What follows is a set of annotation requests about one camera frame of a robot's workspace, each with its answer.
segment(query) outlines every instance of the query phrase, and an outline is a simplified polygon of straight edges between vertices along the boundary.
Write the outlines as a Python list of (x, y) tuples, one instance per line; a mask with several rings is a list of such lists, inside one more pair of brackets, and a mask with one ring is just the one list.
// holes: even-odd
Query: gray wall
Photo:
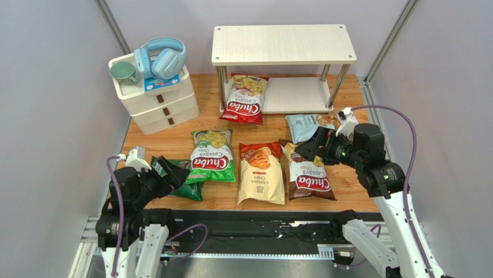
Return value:
[[(420, 1), (372, 84), (378, 104), (416, 125), (414, 207), (454, 277), (493, 272), (492, 10), (488, 0)], [(407, 168), (409, 128), (381, 114), (393, 155)]]
[[(129, 47), (174, 36), (189, 51), (193, 74), (214, 73), (212, 32), (217, 25), (345, 24), (358, 61), (350, 73), (364, 76), (406, 0), (107, 0)], [(338, 72), (334, 66), (331, 73)], [(317, 66), (236, 67), (236, 72), (320, 74)]]
[(67, 277), (129, 120), (107, 66), (121, 53), (93, 1), (1, 6), (0, 276)]

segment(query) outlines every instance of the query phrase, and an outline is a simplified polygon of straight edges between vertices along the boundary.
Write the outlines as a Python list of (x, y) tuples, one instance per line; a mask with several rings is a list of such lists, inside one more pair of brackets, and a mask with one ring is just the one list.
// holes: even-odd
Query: chip bag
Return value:
[[(154, 156), (152, 157), (152, 160), (150, 161), (150, 166), (154, 168), (154, 170), (161, 176), (164, 177), (167, 173), (166, 171), (163, 170), (161, 165), (156, 161), (157, 158)], [(182, 169), (189, 169), (190, 168), (190, 161), (188, 159), (186, 160), (169, 160), (171, 164), (176, 165)], [(178, 188), (177, 190), (171, 191), (169, 196), (176, 196), (176, 197), (183, 197), (187, 198), (190, 200), (194, 201), (199, 201), (202, 202), (202, 189), (204, 187), (203, 182), (196, 182), (194, 184), (183, 184), (182, 187)]]
[(220, 119), (263, 125), (262, 109), (268, 78), (232, 74), (231, 93)]
[(334, 129), (333, 123), (339, 122), (337, 117), (325, 114), (288, 115), (285, 119), (288, 121), (294, 144), (308, 141), (319, 126)]
[(288, 199), (315, 196), (336, 200), (322, 158), (316, 156), (313, 162), (307, 161), (295, 152), (297, 145), (287, 140), (279, 140), (279, 143), (281, 143), (282, 152), (289, 161)]
[(245, 199), (285, 204), (279, 142), (240, 144), (241, 174), (238, 205)]
[(192, 132), (195, 149), (190, 156), (190, 174), (187, 184), (211, 181), (236, 181), (231, 130), (204, 130)]

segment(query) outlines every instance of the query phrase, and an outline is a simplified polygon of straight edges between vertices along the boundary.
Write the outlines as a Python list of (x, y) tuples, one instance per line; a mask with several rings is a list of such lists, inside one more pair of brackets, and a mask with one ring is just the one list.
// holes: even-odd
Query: shelf leg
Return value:
[(221, 74), (223, 75), (223, 83), (228, 84), (229, 80), (227, 78), (227, 68), (225, 66), (221, 67)]
[(334, 85), (334, 89), (332, 90), (332, 93), (330, 94), (329, 101), (325, 105), (327, 109), (331, 108), (332, 105), (334, 104), (334, 100), (336, 99), (337, 93), (339, 92), (339, 89), (341, 88), (341, 85), (344, 82), (344, 78), (346, 78), (346, 74), (348, 73), (350, 64), (344, 64), (343, 68), (339, 72), (339, 76), (337, 77), (336, 84)]
[(323, 67), (322, 75), (320, 76), (320, 81), (325, 82), (327, 80), (327, 74), (329, 73), (330, 64)]
[(218, 75), (218, 82), (219, 82), (219, 98), (220, 98), (220, 108), (221, 111), (224, 111), (225, 105), (226, 105), (226, 92), (225, 92), (225, 86), (224, 86), (224, 80), (223, 80), (223, 70), (221, 69), (223, 67), (216, 67), (216, 74)]

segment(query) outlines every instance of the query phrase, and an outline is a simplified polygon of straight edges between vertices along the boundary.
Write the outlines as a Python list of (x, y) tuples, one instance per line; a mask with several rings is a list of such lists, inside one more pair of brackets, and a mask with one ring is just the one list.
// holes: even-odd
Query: beige chip bag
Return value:
[(240, 156), (238, 205), (245, 199), (285, 204), (279, 142), (240, 144)]

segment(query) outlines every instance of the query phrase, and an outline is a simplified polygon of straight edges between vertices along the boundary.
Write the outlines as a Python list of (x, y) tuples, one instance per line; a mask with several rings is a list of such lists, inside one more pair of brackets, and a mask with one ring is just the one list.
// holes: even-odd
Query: green cup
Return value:
[(137, 84), (135, 67), (131, 62), (121, 61), (114, 64), (109, 69), (109, 74), (123, 85)]

